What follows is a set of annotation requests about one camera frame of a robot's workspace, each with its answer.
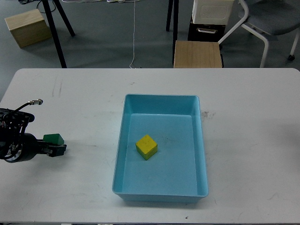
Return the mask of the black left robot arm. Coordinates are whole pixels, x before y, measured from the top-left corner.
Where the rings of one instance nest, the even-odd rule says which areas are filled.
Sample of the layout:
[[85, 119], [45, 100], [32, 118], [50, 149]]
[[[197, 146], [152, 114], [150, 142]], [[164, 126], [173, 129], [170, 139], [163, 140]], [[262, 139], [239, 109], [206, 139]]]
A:
[[29, 161], [37, 154], [49, 157], [63, 156], [67, 145], [60, 134], [44, 135], [37, 139], [26, 133], [26, 127], [33, 122], [33, 114], [22, 112], [28, 105], [41, 105], [43, 100], [31, 100], [15, 110], [0, 110], [0, 158], [8, 163]]

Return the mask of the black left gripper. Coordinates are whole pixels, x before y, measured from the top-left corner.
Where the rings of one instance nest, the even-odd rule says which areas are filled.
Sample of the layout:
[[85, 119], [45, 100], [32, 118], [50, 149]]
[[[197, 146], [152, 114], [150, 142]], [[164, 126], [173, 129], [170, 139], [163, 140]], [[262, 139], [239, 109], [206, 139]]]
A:
[[49, 144], [46, 145], [42, 140], [38, 140], [34, 135], [25, 133], [22, 141], [21, 148], [17, 152], [16, 156], [11, 158], [12, 163], [29, 161], [33, 159], [37, 154], [47, 153], [50, 157], [63, 156], [67, 146]]

